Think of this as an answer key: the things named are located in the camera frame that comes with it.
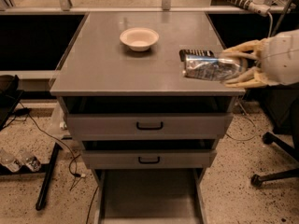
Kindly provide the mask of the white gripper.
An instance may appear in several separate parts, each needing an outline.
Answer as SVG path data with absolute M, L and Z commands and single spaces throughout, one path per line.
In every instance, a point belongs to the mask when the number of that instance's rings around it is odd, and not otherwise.
M 223 84 L 231 88 L 259 88 L 299 82 L 299 29 L 281 32 L 265 40 L 251 40 L 222 51 L 235 57 L 261 61 Z

